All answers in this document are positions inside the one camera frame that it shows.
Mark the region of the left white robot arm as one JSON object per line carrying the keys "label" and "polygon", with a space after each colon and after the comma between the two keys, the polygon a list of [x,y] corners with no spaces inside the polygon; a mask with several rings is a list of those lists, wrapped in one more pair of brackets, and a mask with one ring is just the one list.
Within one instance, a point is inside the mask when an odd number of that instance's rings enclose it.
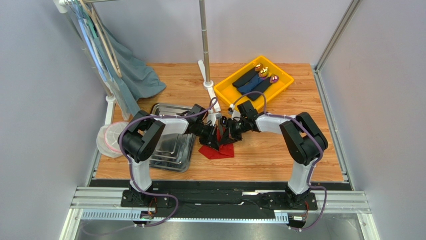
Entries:
{"label": "left white robot arm", "polygon": [[194,135],[213,150],[220,149],[217,127],[204,123],[208,110],[196,104],[189,111],[175,116],[152,115],[141,110],[118,138],[119,148],[129,163],[129,189],[123,192],[121,206],[147,208],[158,199],[153,193],[150,158],[163,136]]}

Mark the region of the red paper napkin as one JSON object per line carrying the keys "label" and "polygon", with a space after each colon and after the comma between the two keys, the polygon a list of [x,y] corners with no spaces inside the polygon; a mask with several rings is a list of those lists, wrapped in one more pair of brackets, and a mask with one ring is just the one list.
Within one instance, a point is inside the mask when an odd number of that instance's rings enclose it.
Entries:
{"label": "red paper napkin", "polygon": [[221,145],[219,150],[215,150],[203,145],[198,152],[208,160],[231,159],[235,157],[234,144]]}

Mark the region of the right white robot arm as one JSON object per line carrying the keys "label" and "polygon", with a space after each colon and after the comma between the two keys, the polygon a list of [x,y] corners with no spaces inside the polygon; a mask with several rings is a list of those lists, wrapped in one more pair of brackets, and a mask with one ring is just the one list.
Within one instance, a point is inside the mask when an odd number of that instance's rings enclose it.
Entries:
{"label": "right white robot arm", "polygon": [[237,108],[240,115],[220,120],[220,145],[239,142],[247,132],[282,135],[294,160],[284,202],[291,209],[302,206],[311,192],[314,168],[329,147],[327,138],[307,112],[292,116],[258,112],[249,101]]}

